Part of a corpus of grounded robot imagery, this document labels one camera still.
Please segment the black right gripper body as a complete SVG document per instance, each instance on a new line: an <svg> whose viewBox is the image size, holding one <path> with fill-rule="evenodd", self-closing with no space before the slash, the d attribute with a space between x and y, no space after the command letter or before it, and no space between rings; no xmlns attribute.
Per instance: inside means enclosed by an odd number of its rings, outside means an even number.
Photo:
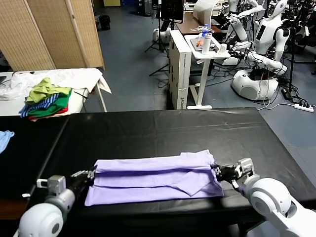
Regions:
<svg viewBox="0 0 316 237"><path fill-rule="evenodd" d="M223 165L221 166L221 181L231 183L233 180L239 179L239 173L236 170L236 165Z"/></svg>

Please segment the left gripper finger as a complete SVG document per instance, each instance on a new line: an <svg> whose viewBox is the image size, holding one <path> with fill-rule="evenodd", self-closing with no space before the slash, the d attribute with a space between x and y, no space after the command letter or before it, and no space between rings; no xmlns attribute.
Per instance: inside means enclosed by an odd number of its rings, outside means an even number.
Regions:
<svg viewBox="0 0 316 237"><path fill-rule="evenodd" d="M76 173L72 174L70 176L70 178L72 180L87 180L89 177L89 171L88 170L80 170L80 171L77 171Z"/></svg>
<svg viewBox="0 0 316 237"><path fill-rule="evenodd" d="M97 170L97 165L94 165L92 168L90 168L87 172L87 184L89 186L92 186L95 179L95 173Z"/></svg>

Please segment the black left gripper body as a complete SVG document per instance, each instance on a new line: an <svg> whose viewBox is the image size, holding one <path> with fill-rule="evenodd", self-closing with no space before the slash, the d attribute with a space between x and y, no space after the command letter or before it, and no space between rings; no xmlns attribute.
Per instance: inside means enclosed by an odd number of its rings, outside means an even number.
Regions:
<svg viewBox="0 0 316 237"><path fill-rule="evenodd" d="M78 198L88 184L89 180L87 178L72 178L67 180L66 188L71 190L75 197Z"/></svg>

